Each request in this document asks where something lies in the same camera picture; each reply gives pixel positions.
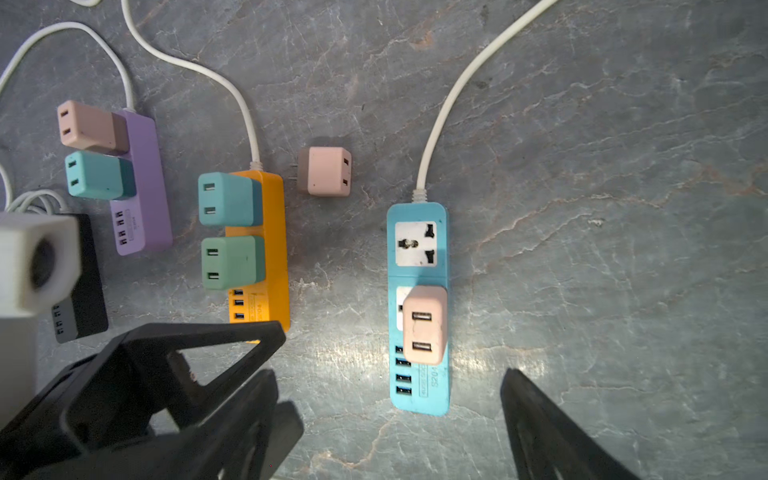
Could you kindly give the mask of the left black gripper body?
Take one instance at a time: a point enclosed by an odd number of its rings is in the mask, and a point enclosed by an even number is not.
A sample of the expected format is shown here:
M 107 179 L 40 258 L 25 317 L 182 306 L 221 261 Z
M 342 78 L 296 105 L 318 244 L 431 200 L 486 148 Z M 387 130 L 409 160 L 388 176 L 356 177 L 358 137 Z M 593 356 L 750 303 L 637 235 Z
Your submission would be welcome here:
M 65 368 L 1 430 L 1 477 L 155 436 L 151 418 L 198 386 L 178 351 L 117 347 Z

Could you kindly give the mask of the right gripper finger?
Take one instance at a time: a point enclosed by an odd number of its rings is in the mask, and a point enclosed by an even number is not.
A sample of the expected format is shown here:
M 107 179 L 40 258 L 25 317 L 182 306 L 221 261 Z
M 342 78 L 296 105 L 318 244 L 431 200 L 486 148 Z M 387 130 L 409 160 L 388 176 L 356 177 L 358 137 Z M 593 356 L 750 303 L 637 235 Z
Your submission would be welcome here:
M 522 371 L 506 371 L 500 398 L 520 479 L 638 479 Z

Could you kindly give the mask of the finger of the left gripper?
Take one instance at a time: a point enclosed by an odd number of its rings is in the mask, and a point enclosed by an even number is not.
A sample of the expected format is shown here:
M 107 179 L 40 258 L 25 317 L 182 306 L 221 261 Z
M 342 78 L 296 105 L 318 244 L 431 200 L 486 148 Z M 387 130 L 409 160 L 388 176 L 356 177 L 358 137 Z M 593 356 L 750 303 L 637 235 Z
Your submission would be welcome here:
M 273 371 L 257 372 L 205 422 L 38 468 L 28 479 L 269 479 L 304 433 Z
M 231 397 L 285 343 L 277 321 L 147 324 L 123 347 L 152 415 L 203 420 Z

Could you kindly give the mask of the green plug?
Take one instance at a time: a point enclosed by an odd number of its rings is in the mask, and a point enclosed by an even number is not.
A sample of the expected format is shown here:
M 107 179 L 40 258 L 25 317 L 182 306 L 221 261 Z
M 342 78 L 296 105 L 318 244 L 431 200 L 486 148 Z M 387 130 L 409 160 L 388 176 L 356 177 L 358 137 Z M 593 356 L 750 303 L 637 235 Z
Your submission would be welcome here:
M 264 239 L 259 236 L 205 238 L 201 243 L 202 284 L 208 290 L 229 290 L 266 278 Z

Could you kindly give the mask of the orange power strip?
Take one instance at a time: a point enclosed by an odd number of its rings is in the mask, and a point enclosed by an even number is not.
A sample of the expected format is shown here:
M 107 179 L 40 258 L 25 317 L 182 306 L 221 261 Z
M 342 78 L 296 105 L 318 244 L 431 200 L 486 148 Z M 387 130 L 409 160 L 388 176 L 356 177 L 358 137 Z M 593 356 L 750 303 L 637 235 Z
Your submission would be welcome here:
M 277 174 L 256 170 L 234 172 L 234 175 L 261 184 L 263 224 L 226 227 L 225 235 L 264 239 L 266 277 L 259 283 L 228 291 L 229 320 L 231 323 L 278 321 L 287 332 L 291 313 L 283 179 Z

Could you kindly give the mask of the pink plug teal strip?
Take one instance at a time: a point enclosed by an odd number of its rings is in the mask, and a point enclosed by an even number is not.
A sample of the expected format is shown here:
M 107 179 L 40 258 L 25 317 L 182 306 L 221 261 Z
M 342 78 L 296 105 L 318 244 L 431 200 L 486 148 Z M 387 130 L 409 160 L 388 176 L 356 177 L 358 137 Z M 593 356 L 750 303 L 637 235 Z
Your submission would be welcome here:
M 436 366 L 447 340 L 448 294 L 442 286 L 417 285 L 403 302 L 404 355 L 411 363 Z
M 351 177 L 352 156 L 345 148 L 313 146 L 299 151 L 299 192 L 318 197 L 347 197 Z

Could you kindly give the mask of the teal power strip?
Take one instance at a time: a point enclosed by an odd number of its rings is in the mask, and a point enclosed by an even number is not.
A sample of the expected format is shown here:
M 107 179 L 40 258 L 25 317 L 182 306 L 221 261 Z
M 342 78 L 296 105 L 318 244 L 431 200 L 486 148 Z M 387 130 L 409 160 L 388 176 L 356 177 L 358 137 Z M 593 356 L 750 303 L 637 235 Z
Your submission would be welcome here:
M 433 416 L 450 408 L 448 240 L 439 203 L 395 204 L 387 213 L 390 398 Z

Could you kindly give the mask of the teal plug on purple strip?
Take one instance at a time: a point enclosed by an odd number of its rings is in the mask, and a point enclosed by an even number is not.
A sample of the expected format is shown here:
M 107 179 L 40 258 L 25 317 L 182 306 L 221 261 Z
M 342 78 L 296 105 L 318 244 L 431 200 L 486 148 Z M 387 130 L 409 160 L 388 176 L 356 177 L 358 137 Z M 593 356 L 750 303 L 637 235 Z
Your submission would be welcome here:
M 133 167 L 127 159 L 75 151 L 65 158 L 65 171 L 73 197 L 123 200 L 136 195 Z

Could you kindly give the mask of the pink plug on purple strip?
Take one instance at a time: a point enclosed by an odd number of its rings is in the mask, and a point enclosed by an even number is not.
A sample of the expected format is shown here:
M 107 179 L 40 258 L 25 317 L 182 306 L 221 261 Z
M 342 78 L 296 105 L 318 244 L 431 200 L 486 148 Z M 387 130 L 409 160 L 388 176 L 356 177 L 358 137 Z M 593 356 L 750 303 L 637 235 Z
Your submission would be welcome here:
M 78 150 L 119 156 L 130 149 L 124 117 L 68 100 L 57 107 L 60 140 Z

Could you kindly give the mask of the black power strip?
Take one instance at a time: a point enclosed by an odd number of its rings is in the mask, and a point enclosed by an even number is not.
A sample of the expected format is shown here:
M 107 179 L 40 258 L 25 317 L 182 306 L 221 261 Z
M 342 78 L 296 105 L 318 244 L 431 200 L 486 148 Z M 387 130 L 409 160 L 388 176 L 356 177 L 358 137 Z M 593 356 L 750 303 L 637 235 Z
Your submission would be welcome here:
M 109 328 L 90 217 L 85 213 L 71 217 L 78 222 L 82 272 L 71 295 L 52 308 L 55 338 L 60 344 Z

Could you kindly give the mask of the purple power strip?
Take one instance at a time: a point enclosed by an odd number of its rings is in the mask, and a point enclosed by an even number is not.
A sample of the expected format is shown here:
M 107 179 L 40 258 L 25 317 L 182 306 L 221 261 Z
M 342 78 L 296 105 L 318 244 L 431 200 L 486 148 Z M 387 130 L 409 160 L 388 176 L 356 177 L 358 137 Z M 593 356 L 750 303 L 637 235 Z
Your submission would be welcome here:
M 167 193 L 153 119 L 121 110 L 127 125 L 136 194 L 110 202 L 115 246 L 121 256 L 157 252 L 173 243 Z

